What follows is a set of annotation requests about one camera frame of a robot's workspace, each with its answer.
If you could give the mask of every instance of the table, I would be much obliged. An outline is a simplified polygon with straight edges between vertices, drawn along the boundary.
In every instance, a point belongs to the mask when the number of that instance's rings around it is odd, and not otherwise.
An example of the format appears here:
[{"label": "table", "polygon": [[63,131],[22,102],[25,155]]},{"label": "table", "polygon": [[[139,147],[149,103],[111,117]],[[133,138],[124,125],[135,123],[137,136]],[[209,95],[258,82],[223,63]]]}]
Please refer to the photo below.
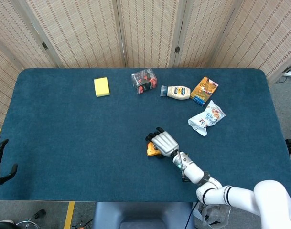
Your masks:
[{"label": "table", "polygon": [[[181,182],[169,158],[146,155],[157,126],[223,185],[253,189],[281,182],[291,196],[291,164],[264,73],[257,69],[153,69],[156,89],[137,95],[140,69],[26,69],[18,77],[2,128],[8,138],[0,200],[194,202],[197,186]],[[93,79],[108,77],[110,96],[97,98]],[[205,108],[160,97],[160,86],[193,89],[207,76],[219,84],[212,100],[226,113],[208,135],[188,119]]]}]

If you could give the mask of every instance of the woven panel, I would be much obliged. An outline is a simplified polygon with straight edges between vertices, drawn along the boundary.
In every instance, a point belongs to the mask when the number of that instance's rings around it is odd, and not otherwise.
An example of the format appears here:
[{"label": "woven panel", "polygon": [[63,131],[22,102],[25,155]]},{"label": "woven panel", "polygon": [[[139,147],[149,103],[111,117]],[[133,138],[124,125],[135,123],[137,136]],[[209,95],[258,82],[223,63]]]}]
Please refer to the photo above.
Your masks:
[{"label": "woven panel", "polygon": [[3,125],[19,72],[0,51],[0,127]]},{"label": "woven panel", "polygon": [[180,67],[206,67],[235,0],[194,0],[188,19]]},{"label": "woven panel", "polygon": [[179,2],[119,2],[128,67],[168,67]]},{"label": "woven panel", "polygon": [[65,67],[123,67],[111,0],[26,1]]},{"label": "woven panel", "polygon": [[291,0],[244,0],[214,67],[259,68],[269,78],[291,57]]},{"label": "woven panel", "polygon": [[0,41],[24,68],[54,67],[9,0],[0,0]]}]

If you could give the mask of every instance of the black cable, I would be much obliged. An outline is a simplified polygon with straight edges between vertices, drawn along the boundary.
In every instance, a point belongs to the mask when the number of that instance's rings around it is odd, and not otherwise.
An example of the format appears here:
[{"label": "black cable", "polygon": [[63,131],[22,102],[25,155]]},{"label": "black cable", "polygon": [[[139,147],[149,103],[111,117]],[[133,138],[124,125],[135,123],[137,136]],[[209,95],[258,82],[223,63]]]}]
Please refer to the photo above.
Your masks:
[{"label": "black cable", "polygon": [[288,77],[286,76],[284,81],[281,81],[281,82],[279,81],[279,82],[276,82],[275,84],[278,84],[278,83],[284,83],[284,82],[287,81],[287,79],[288,79]]},{"label": "black cable", "polygon": [[92,220],[93,220],[93,219],[89,220],[89,221],[84,225],[84,227],[87,226],[87,224],[90,223]]},{"label": "black cable", "polygon": [[194,211],[196,205],[197,205],[197,204],[195,203],[194,207],[192,208],[192,211],[190,212],[190,215],[189,215],[188,221],[187,221],[187,223],[186,223],[184,229],[187,229],[188,223],[189,223],[189,221],[190,221],[190,217],[191,217],[191,215],[192,215],[192,213],[193,213],[193,211]]}]

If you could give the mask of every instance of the clear plastic box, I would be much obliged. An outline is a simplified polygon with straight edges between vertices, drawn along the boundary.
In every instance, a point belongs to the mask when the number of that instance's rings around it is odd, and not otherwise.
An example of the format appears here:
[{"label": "clear plastic box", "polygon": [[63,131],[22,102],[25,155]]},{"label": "clear plastic box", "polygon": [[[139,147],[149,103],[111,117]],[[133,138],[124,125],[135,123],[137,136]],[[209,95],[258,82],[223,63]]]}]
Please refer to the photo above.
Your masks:
[{"label": "clear plastic box", "polygon": [[157,86],[157,78],[151,68],[131,74],[131,80],[137,89],[137,94],[141,94]]}]

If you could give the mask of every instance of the white squeeze bottle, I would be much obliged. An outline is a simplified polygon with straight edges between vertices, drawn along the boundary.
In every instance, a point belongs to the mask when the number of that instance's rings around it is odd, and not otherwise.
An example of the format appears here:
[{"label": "white squeeze bottle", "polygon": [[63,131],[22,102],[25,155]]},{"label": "white squeeze bottle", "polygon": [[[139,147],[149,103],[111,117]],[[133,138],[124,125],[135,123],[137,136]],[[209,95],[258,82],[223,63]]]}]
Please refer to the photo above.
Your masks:
[{"label": "white squeeze bottle", "polygon": [[184,86],[167,87],[161,85],[160,96],[168,96],[174,99],[188,99],[190,98],[190,88]]}]

